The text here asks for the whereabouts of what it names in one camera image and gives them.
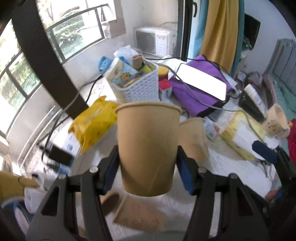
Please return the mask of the yellow curtain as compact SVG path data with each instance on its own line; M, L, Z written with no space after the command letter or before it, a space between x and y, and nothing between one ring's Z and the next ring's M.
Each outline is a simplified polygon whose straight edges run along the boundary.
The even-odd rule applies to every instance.
M239 1L210 0L200 54L229 73L238 37Z

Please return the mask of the yellow wipes pack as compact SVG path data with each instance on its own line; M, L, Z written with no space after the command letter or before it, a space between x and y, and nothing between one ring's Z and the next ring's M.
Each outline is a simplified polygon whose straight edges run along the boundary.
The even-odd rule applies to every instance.
M116 102L108 101L105 96L101 96L74 119L68 132L79 142L81 154L95 145L116 124L117 107Z

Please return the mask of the black window frame post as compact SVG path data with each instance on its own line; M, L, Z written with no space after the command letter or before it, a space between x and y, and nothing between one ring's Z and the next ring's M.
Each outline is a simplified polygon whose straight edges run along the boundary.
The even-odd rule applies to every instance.
M39 17L35 1L25 1L13 14L12 24L23 54L41 84L67 114L76 118L88 105L60 64Z

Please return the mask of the purple cloth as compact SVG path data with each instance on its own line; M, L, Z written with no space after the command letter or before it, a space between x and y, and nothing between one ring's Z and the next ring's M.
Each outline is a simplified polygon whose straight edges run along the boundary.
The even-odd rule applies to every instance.
M185 84L177 77L172 76L169 79L169 82L173 87L173 93L179 100L182 107L184 107L191 116L203 118L215 111L213 107L221 108L225 103L227 103L227 101L229 101L228 94L233 87L228 82L226 76L222 74L219 67L210 62L204 55L199 55L190 62L184 64L216 77L225 82L227 85L226 100L220 101L215 97L202 92L201 90Z

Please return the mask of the brown paper cup lying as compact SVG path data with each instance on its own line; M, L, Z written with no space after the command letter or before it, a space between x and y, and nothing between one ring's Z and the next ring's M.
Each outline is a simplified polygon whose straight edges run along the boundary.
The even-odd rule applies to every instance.
M116 191L109 191L106 195L100 195L103 215L107 216L114 211L119 203L119 193ZM83 210L82 210L82 195L81 192L75 193L75 209L76 209L76 222L78 226L79 236L86 238Z

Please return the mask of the black balcony railing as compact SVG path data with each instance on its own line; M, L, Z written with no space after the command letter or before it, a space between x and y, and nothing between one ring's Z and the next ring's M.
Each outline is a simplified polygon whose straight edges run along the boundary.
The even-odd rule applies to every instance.
M37 1L47 37L65 63L91 43L105 38L102 23L111 19L107 1ZM29 67L16 39L12 21L1 33L1 96L17 105L31 94L39 79Z

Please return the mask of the printed paper cup lying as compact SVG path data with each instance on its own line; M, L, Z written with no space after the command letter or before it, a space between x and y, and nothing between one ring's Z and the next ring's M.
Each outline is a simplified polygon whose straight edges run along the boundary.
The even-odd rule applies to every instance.
M126 196L119 204L113 222L143 232L160 232L164 229L166 214L146 201Z

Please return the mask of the white tube bottle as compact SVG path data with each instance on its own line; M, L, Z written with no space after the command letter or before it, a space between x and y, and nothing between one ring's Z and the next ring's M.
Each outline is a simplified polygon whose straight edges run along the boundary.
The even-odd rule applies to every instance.
M256 105L257 109L259 110L259 112L263 115L264 118L266 118L266 112L267 112L267 108L265 103L263 102L262 98L260 97L260 95L258 94L258 92L256 91L256 89L251 85L248 84L245 89L244 89L245 93L247 94L247 96L253 101L253 103Z

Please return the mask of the yellow lid jar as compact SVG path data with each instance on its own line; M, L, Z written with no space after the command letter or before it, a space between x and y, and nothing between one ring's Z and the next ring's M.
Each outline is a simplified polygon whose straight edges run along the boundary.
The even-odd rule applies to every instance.
M162 81L164 79L168 80L169 69L164 66L159 66L158 68L158 79Z

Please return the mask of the blue snack packet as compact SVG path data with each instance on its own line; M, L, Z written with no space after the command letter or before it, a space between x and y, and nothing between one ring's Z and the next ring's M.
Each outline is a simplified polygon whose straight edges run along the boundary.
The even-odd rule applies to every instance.
M116 57L103 76L109 83L120 84L136 73L133 67Z

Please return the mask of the white air conditioner unit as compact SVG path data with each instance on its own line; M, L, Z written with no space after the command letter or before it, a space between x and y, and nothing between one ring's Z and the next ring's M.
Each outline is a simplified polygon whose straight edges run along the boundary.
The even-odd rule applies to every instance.
M137 49L156 57L173 56L177 46L177 32L159 27L139 27L134 29Z

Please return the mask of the small red white box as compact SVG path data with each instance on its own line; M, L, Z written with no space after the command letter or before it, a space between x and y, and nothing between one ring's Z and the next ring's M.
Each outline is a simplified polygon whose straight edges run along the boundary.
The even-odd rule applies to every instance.
M170 98L172 93L172 85L167 79L159 81L159 99L165 101Z

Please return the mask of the smartphone with lit screen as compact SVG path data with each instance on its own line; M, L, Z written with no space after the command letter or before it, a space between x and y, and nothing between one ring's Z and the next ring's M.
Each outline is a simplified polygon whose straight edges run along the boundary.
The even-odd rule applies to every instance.
M218 78L184 63L179 66L176 75L185 84L201 90L220 101L226 100L227 85Z

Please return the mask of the white plastic basket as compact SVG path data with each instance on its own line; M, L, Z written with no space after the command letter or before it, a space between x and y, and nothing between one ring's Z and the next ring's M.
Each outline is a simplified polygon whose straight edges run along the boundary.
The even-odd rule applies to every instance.
M151 61L144 60L144 63L152 68L152 72L145 74L130 86L120 88L114 83L109 84L118 103L159 101L159 67L156 63Z

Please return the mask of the plain brown paper cup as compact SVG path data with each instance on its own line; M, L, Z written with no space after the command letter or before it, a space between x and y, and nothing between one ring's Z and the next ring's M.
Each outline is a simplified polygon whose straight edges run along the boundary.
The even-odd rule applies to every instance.
M171 189L181 109L165 102L131 102L116 109L122 185L137 196Z

